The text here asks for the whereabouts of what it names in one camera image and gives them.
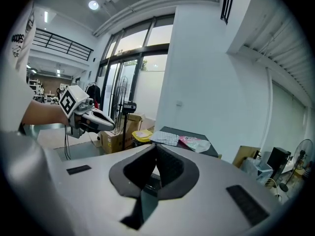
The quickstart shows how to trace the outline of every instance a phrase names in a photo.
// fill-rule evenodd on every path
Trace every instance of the plastic bag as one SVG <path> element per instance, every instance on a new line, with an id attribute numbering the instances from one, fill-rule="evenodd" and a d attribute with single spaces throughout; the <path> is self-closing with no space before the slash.
<path id="1" fill-rule="evenodd" d="M 197 153 L 207 151 L 211 145 L 209 141 L 189 136 L 180 136 L 179 140 Z"/>

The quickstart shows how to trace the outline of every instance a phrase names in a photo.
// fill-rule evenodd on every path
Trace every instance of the table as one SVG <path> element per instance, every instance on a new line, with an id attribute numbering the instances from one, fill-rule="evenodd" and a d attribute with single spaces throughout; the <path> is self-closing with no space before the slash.
<path id="1" fill-rule="evenodd" d="M 163 127 L 160 131 L 175 134 L 178 136 L 191 136 L 191 137 L 195 137 L 195 138 L 199 138 L 199 139 L 208 141 L 208 138 L 205 135 L 199 135 L 196 133 L 191 133 L 191 132 L 187 132 L 187 131 L 176 129 L 176 128 Z M 184 149 L 188 149 L 188 150 L 193 151 L 192 149 L 187 147 L 185 144 L 183 144 L 181 141 L 178 141 L 176 147 L 184 148 Z M 201 152 L 200 154 L 209 155 L 209 156 L 213 156 L 213 157 L 219 156 L 217 151 L 215 150 L 215 148 L 212 146 L 212 144 L 210 145 L 210 148 L 207 151 Z"/>

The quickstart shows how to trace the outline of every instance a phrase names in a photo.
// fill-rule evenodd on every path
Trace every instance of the window frame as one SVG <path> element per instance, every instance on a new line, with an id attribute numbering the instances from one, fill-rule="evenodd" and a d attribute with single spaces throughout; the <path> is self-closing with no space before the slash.
<path id="1" fill-rule="evenodd" d="M 137 84 L 137 80 L 138 80 L 138 75 L 139 75 L 139 71 L 140 71 L 140 68 L 141 68 L 141 65 L 143 62 L 143 58 L 145 56 L 163 55 L 163 54 L 168 53 L 169 43 L 147 46 L 149 39 L 150 39 L 150 36 L 151 36 L 151 33 L 152 33 L 152 29 L 155 27 L 156 22 L 158 20 L 166 19 L 166 18 L 174 18 L 174 17 L 175 17 L 175 14 L 167 14 L 167 15 L 163 15 L 163 16 L 159 16 L 159 17 L 153 17 L 153 18 L 141 21 L 139 23 L 136 23 L 134 25 L 131 25 L 127 28 L 123 28 L 121 31 L 117 32 L 116 34 L 111 35 L 111 37 L 110 37 L 110 39 L 106 45 L 106 48 L 104 50 L 104 53 L 102 56 L 103 59 L 99 63 L 99 68 L 97 71 L 97 76 L 96 76 L 95 81 L 97 81 L 97 78 L 102 73 L 103 67 L 105 67 L 106 65 L 107 65 L 107 67 L 110 67 L 112 64 L 117 63 L 117 62 L 122 62 L 122 61 L 130 60 L 130 59 L 137 59 L 138 62 L 137 62 L 137 65 L 135 67 L 135 72 L 134 72 L 134 76 L 132 79 L 131 88 L 130 88 L 130 95 L 129 95 L 129 100 L 133 100 L 135 88 L 136 88 L 136 84 Z M 122 37 L 126 31 L 128 31 L 131 28 L 138 27 L 138 26 L 141 26 L 141 25 L 144 25 L 147 23 L 150 23 L 150 24 L 148 27 L 147 34 L 144 38 L 142 47 L 136 48 L 133 50 L 127 50 L 127 51 L 122 52 L 122 54 L 112 55 L 112 56 L 106 58 L 107 53 L 109 51 L 109 48 L 113 42 L 113 39 L 116 39 L 116 44 L 113 48 L 112 54 L 114 54 L 116 52 L 116 49 L 119 45 L 119 42 L 122 39 Z M 106 88 L 106 84 L 107 84 L 108 73 L 109 73 L 109 69 L 107 69 L 105 72 L 103 88 L 101 89 L 100 109 L 103 109 L 104 93 L 105 93 L 105 88 Z"/>

